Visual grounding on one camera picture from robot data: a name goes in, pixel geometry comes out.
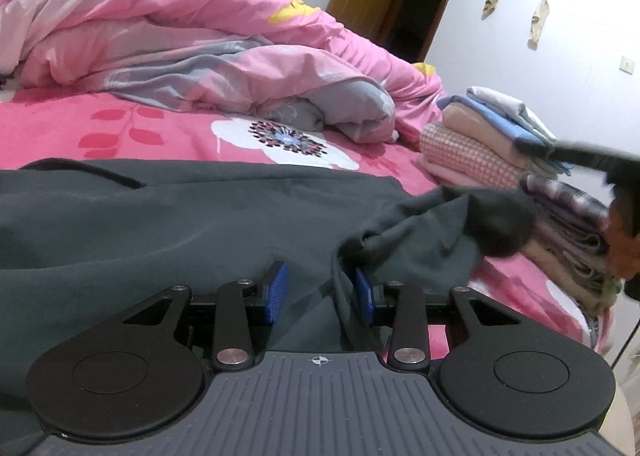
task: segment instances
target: dark doorway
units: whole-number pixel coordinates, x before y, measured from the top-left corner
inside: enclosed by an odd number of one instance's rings
[[[405,61],[422,61],[448,1],[393,0],[376,43]]]

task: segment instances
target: gray ribbed plate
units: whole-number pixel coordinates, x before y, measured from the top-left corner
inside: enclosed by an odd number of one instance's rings
[[[420,375],[373,353],[267,353],[217,376],[175,425],[144,440],[87,446],[48,437],[31,456],[609,456],[596,433],[553,443],[494,438],[466,425]]]

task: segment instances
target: pink checkered cloth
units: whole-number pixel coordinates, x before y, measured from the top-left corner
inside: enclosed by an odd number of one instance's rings
[[[515,189],[525,173],[481,142],[441,122],[427,124],[422,130],[420,151],[427,162],[448,167],[490,187]]]

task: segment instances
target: stack of folded clothes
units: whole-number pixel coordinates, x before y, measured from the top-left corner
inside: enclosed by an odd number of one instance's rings
[[[516,151],[518,137],[552,144],[556,137],[520,100],[472,86],[466,95],[438,101],[442,122],[425,127],[419,162],[448,185],[516,188],[527,173],[555,179],[570,166],[532,159]]]
[[[607,272],[607,207],[574,187],[541,176],[520,182],[538,210],[534,238],[522,252],[590,314],[610,308],[622,290]]]

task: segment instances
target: bed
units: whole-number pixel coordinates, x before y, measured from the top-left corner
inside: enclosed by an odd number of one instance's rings
[[[47,157],[281,163],[436,188],[416,162],[420,131],[440,118],[433,68],[300,0],[0,0],[0,50],[0,169]],[[610,312],[587,317],[520,255],[485,259],[469,285],[606,345]],[[443,330],[430,338],[444,356]]]

